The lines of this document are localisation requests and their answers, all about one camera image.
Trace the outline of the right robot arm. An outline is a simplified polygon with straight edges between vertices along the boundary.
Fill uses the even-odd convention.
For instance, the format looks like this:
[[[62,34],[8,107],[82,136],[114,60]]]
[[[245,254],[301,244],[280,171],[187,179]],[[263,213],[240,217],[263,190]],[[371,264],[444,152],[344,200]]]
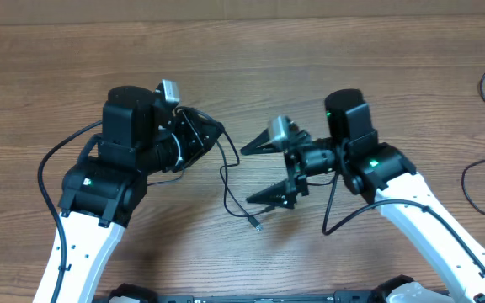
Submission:
[[[244,155],[280,152],[287,177],[247,198],[249,203],[291,209],[309,193],[308,178],[333,173],[366,204],[334,226],[326,236],[368,210],[378,210],[415,246],[446,286],[446,294],[424,289],[400,275],[361,294],[364,302],[485,302],[485,248],[439,202],[423,175],[396,147],[378,139],[370,107],[359,89],[329,94],[324,100],[330,137],[313,140],[294,121],[280,115]]]

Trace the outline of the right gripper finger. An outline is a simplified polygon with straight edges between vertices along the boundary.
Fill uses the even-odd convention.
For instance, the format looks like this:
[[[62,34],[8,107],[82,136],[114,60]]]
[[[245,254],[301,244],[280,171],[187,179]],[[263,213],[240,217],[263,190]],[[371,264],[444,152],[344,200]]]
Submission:
[[[280,149],[270,142],[269,131],[265,129],[254,140],[244,146],[240,152],[244,156],[277,153]]]
[[[246,198],[251,204],[265,204],[274,207],[294,209],[297,196],[297,187],[294,183],[285,179],[275,183]]]

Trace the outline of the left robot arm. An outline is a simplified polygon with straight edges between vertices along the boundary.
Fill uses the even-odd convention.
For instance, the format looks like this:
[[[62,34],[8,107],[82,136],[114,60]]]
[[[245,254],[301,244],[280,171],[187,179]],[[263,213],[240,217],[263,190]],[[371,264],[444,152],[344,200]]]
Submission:
[[[179,104],[176,82],[153,91],[109,90],[102,130],[92,135],[62,180],[53,205],[56,235],[36,302],[90,302],[132,213],[147,194],[148,177],[184,171],[224,131],[222,123]]]

